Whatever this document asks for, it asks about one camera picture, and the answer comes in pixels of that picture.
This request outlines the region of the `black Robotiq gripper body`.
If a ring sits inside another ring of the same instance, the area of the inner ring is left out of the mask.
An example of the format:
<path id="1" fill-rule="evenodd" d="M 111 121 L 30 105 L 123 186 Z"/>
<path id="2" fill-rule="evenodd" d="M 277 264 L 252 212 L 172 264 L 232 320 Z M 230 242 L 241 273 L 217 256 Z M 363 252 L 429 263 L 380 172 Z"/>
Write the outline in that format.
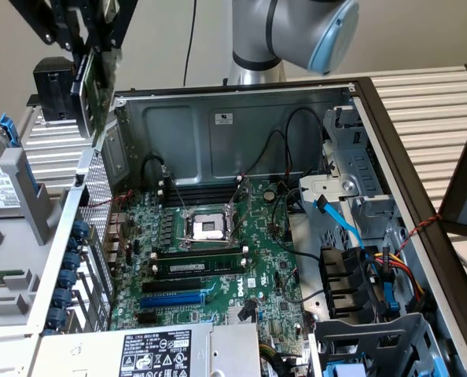
<path id="1" fill-rule="evenodd" d="M 58 29 L 73 31 L 75 20 L 82 20 L 85 27 L 100 34 L 109 34 L 116 20 L 117 1 L 59 1 Z"/>

